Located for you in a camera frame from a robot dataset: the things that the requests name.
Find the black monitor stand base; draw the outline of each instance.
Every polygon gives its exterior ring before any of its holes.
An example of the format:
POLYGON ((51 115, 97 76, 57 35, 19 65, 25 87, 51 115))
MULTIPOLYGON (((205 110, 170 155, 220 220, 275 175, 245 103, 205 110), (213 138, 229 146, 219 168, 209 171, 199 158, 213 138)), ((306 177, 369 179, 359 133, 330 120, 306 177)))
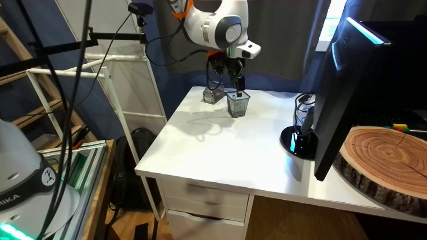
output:
MULTIPOLYGON (((299 132, 300 128, 301 126, 296 126, 296 131, 299 132)), ((280 135, 280 143, 290 154, 314 161, 317 149, 317 137, 313 132, 305 136, 298 136, 295 134, 294 126, 289 126, 283 129, 280 135)))

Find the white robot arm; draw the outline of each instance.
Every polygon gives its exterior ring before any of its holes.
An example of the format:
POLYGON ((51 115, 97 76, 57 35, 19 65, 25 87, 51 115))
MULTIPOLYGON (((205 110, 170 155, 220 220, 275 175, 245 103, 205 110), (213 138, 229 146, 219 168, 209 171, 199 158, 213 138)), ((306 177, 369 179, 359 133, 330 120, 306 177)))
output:
POLYGON ((224 50, 229 58, 253 59, 261 47, 248 39, 247 0, 222 0, 215 12, 198 10, 193 0, 167 0, 196 44, 224 50))

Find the white drawer unit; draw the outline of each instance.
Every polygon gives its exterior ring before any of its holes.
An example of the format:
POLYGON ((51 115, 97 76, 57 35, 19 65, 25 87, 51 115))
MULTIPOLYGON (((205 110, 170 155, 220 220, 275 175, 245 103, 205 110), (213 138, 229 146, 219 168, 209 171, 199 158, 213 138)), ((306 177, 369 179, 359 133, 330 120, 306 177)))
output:
POLYGON ((168 211, 167 219, 176 240, 238 240, 243 234, 242 222, 206 219, 173 210, 168 211))
POLYGON ((168 208, 243 222, 248 194, 161 180, 168 208))

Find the tabletop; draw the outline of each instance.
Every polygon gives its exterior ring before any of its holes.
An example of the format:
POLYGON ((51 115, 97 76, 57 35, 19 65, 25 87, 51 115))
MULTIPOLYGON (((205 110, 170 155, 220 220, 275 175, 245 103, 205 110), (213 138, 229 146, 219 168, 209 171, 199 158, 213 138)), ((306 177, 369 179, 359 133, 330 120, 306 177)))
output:
POLYGON ((333 167, 318 181, 314 162, 289 154, 279 137, 293 124, 298 94, 246 90, 246 115, 231 118, 227 99, 204 103, 203 90, 191 88, 136 166, 137 174, 427 223, 365 197, 333 167))

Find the window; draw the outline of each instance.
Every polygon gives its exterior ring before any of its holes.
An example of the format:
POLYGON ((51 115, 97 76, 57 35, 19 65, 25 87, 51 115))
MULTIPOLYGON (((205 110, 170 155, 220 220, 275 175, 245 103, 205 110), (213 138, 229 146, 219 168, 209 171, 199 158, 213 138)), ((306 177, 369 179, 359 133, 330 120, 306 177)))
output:
POLYGON ((347 0, 331 0, 325 23, 320 33, 319 42, 316 47, 317 52, 324 52, 329 46, 329 42, 335 33, 342 11, 347 0))

